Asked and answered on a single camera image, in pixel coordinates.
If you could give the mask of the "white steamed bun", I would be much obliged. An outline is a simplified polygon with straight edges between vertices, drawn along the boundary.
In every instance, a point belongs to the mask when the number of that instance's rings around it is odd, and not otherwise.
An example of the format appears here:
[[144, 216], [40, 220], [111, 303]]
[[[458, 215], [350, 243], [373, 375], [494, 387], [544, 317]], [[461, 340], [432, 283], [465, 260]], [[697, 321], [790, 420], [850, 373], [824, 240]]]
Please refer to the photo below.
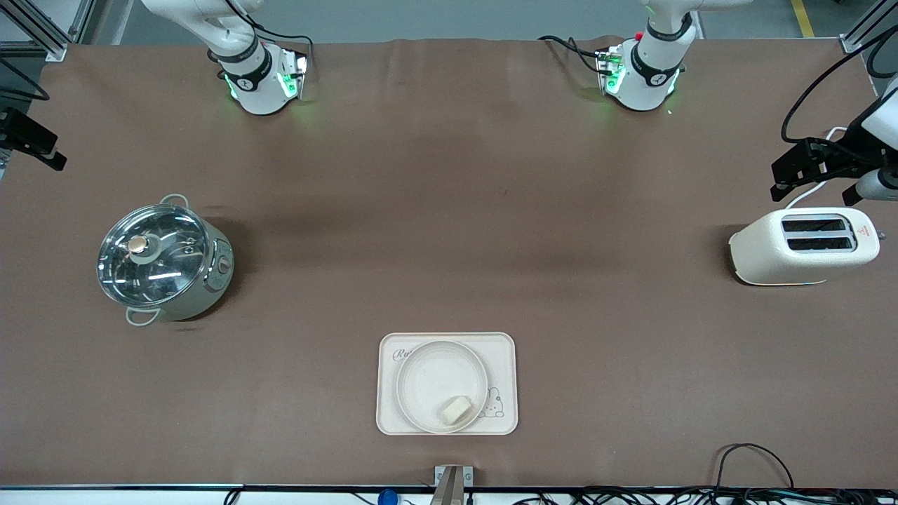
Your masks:
[[453, 396], [438, 410], [437, 418], [445, 427], [455, 427], [466, 423], [474, 409], [474, 400], [469, 396]]

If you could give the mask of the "cream round plate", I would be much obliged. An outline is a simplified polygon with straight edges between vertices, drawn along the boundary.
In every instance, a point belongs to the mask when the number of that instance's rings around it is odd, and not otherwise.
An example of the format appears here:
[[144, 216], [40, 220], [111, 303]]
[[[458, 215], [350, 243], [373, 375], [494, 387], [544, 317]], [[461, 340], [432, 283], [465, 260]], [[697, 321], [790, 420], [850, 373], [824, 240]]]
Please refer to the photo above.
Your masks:
[[[474, 409], [466, 423], [445, 427], [438, 419], [440, 407], [453, 396], [469, 396]], [[488, 373], [480, 356], [468, 346], [433, 341], [417, 346], [400, 365], [396, 399], [402, 415], [421, 431], [446, 435], [471, 425], [485, 406]]]

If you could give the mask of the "cream two-slot toaster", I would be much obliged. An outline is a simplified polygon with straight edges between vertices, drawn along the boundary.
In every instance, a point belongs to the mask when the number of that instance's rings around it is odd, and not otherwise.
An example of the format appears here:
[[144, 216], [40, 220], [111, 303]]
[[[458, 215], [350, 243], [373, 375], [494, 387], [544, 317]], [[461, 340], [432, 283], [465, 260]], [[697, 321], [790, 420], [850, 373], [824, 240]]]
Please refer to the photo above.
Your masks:
[[749, 285], [817, 285], [872, 262], [880, 236], [870, 217], [848, 207], [784, 208], [728, 241], [735, 275]]

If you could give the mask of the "glass pot lid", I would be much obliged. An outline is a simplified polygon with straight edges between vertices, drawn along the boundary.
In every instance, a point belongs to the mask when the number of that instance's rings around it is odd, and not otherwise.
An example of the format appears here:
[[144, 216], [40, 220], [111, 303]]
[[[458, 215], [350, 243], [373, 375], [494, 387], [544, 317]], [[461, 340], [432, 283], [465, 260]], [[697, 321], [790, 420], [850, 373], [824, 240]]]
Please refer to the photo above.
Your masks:
[[100, 243], [97, 278], [107, 297], [135, 308], [160, 306], [186, 293], [210, 255], [208, 228], [171, 202], [138, 208]]

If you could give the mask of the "pale green electric pot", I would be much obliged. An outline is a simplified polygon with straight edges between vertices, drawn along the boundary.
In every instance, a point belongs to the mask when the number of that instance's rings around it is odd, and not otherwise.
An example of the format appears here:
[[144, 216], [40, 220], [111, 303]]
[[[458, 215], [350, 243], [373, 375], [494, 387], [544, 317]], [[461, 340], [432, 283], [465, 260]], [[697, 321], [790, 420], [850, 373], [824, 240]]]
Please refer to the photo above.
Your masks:
[[[171, 202], [192, 210], [188, 198], [179, 193], [171, 193], [161, 198], [158, 203], [163, 202]], [[177, 295], [176, 298], [160, 304], [160, 306], [135, 308], [120, 304], [125, 308], [126, 322], [141, 328], [163, 321], [183, 321], [195, 318], [215, 306], [227, 291], [234, 275], [233, 246], [217, 227], [202, 217], [200, 220], [208, 228], [210, 238], [210, 255], [200, 277], [194, 281], [186, 293]]]

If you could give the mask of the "brown table mat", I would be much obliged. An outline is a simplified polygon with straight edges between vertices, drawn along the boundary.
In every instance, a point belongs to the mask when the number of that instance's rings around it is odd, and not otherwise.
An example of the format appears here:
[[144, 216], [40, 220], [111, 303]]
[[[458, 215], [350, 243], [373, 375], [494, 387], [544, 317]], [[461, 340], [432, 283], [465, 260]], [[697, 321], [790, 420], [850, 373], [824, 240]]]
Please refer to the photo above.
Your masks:
[[[756, 443], [799, 487], [898, 488], [898, 203], [821, 285], [755, 288], [782, 119], [833, 39], [699, 41], [663, 109], [534, 41], [316, 48], [311, 102], [240, 109], [199, 47], [71, 48], [31, 108], [62, 172], [0, 181], [0, 483], [706, 485]], [[219, 301], [134, 327], [96, 275], [179, 193], [234, 249]], [[504, 332], [518, 425], [390, 436], [380, 342]]]

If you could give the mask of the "cream rectangular rabbit tray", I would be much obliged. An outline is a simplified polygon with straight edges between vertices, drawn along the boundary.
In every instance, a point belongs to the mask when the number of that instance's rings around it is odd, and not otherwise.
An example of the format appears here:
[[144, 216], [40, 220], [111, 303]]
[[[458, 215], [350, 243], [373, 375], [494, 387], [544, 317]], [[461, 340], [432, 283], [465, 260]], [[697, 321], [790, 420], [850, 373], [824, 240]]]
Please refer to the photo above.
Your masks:
[[518, 425], [516, 345], [504, 332], [407, 332], [386, 335], [380, 342], [375, 421], [390, 436], [435, 435], [414, 427], [402, 415], [396, 399], [397, 374], [404, 359], [419, 345], [458, 342], [475, 351], [488, 373], [488, 396], [478, 418], [447, 436], [504, 436]]

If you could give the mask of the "aluminium frame post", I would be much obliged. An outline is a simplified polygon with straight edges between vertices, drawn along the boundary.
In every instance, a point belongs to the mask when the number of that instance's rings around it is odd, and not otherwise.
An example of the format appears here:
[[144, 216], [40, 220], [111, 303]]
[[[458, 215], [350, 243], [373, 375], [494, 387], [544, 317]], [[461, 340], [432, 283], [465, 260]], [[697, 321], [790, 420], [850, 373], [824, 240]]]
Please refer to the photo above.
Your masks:
[[898, 25], [898, 0], [872, 0], [862, 16], [839, 36], [841, 48], [845, 53], [856, 51], [894, 25]]
[[97, 0], [0, 0], [0, 53], [61, 62], [88, 38]]

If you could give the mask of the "aluminium frame rail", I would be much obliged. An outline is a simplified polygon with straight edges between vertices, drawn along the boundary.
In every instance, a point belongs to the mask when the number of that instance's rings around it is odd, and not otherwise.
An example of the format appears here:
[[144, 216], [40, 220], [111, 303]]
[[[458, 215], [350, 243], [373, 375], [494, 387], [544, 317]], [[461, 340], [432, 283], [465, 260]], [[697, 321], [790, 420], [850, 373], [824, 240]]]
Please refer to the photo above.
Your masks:
[[430, 505], [474, 505], [474, 467], [436, 466], [435, 491]]

